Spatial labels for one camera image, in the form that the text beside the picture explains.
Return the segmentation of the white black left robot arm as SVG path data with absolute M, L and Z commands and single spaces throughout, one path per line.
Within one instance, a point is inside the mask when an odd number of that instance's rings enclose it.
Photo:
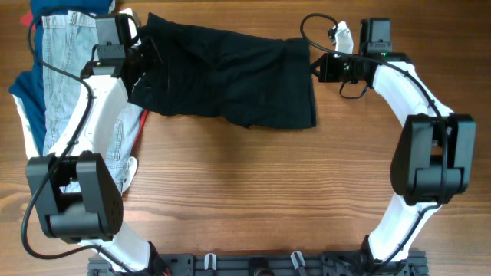
M 53 260 L 94 250 L 112 268 L 130 275 L 169 275 L 155 246 L 125 222 L 122 196 L 104 162 L 112 129 L 143 73 L 162 59 L 150 38 L 134 47 L 124 42 L 97 46 L 77 81 L 81 98 L 62 137 L 47 156 L 26 166 L 31 200 L 21 224 L 21 242 L 31 256 Z M 77 248 L 56 255 L 36 252 L 28 222 L 36 212 L 44 235 Z

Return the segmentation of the black shorts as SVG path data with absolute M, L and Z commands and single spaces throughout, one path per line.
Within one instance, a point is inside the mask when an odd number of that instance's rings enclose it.
M 241 127 L 315 127 L 304 39 L 181 25 L 155 14 L 141 34 L 153 40 L 162 61 L 135 84 L 132 104 L 164 116 L 224 117 Z

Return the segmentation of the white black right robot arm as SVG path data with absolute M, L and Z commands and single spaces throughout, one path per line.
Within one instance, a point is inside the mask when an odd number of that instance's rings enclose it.
M 402 133 L 390 165 L 394 194 L 361 249 L 365 271 L 393 270 L 406 262 L 430 217 L 466 191 L 476 122 L 435 98 L 403 53 L 323 54 L 311 64 L 311 73 L 326 83 L 365 81 L 400 121 Z

